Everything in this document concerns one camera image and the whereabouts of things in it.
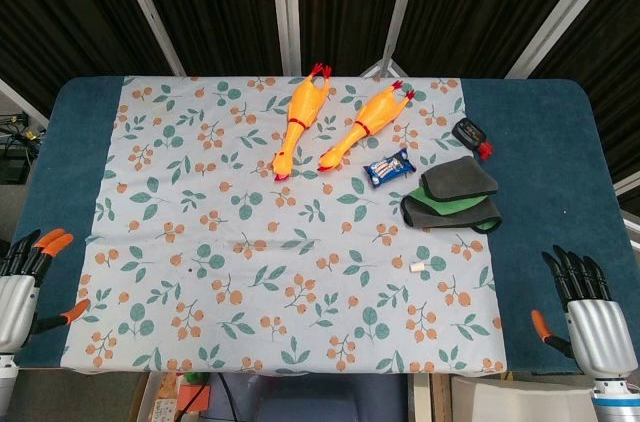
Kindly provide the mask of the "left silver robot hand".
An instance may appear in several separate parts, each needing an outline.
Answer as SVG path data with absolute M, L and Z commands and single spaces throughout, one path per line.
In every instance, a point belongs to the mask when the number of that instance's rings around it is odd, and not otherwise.
M 38 229 L 13 243 L 1 258 L 1 354 L 16 354 L 33 334 L 69 325 L 90 306 L 83 299 L 58 315 L 39 319 L 39 292 L 54 258 L 73 242 L 62 228 L 42 234 Z

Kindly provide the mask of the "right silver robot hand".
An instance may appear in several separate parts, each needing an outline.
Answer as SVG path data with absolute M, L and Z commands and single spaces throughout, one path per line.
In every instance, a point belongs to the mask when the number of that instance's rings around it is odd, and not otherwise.
M 626 379 L 639 368 L 621 306 L 614 301 L 600 265 L 555 245 L 541 257 L 551 272 L 569 337 L 554 334 L 543 314 L 531 312 L 541 341 L 575 361 L 595 382 L 595 390 L 627 393 Z

